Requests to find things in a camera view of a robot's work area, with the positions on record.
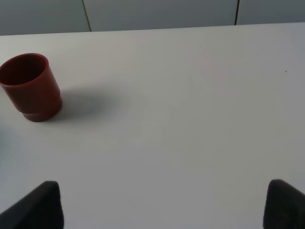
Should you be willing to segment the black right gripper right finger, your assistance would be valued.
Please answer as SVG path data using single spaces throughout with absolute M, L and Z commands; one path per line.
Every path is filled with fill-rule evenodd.
M 287 182 L 269 183 L 263 217 L 264 229 L 303 229 L 305 195 Z

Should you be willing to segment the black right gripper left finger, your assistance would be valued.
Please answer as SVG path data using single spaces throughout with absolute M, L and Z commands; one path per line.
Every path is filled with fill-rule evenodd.
M 60 187 L 45 181 L 0 214 L 2 229 L 62 229 L 64 214 Z

